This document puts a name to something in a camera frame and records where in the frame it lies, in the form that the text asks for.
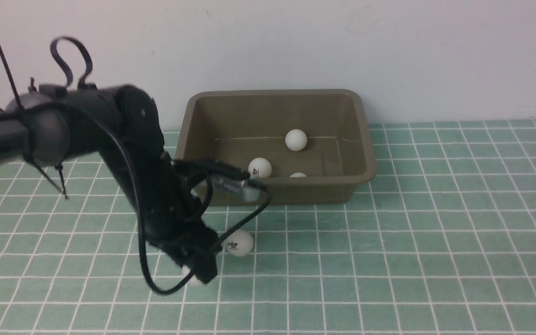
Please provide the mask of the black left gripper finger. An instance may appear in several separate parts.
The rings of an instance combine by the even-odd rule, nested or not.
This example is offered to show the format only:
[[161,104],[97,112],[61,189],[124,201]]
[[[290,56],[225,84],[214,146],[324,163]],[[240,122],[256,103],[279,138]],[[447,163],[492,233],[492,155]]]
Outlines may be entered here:
[[183,267],[181,267],[181,275],[185,277],[192,269],[197,269],[192,278],[190,278],[189,284],[207,285],[218,275],[216,257],[216,252],[190,254]]

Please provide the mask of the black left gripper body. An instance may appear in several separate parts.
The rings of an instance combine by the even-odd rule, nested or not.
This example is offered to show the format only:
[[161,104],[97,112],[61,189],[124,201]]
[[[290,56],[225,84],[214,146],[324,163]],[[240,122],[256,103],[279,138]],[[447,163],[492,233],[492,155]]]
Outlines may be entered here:
[[136,214],[141,261],[147,260],[148,246],[173,261],[220,250],[217,232],[202,220],[206,206],[176,172],[164,140],[106,145],[106,166]]

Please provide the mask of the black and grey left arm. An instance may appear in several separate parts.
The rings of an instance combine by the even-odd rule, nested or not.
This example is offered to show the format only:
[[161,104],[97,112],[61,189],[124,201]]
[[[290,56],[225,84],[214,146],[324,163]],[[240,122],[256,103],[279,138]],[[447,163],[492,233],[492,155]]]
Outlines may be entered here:
[[175,161],[165,140],[155,101],[123,85],[77,90],[41,86],[0,110],[0,163],[21,158],[40,172],[98,153],[133,206],[138,220],[143,276],[158,288],[147,267],[147,245],[166,253],[207,284],[217,277],[221,243],[202,215],[208,200],[192,189],[210,178],[207,166]]

